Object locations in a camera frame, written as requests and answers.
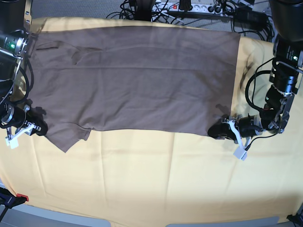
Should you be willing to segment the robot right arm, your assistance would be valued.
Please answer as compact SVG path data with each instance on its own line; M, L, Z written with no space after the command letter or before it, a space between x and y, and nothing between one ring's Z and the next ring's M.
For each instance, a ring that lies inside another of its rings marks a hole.
M21 67L30 38L31 7L30 0L0 2L0 127L6 129L10 139L12 127L16 128L16 133L29 129L28 135L38 136L46 135L48 129L28 105L19 107L27 100L33 85ZM18 73L25 79L26 93L20 100L12 101L10 96L14 92Z

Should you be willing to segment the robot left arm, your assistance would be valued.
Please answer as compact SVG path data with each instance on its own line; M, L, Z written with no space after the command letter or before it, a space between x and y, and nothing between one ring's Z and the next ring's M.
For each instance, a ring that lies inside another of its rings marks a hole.
M248 105L258 111L257 115L246 117L226 116L215 123L207 132L214 139L260 138L263 132L271 136L283 133L289 120L289 112L298 77L303 73L303 27L299 21L303 18L301 0L271 0L269 2L272 20L277 30L273 47L271 70L259 70L248 80L245 87L245 98ZM258 76L268 74L269 88L263 107L253 103L249 95L251 84Z

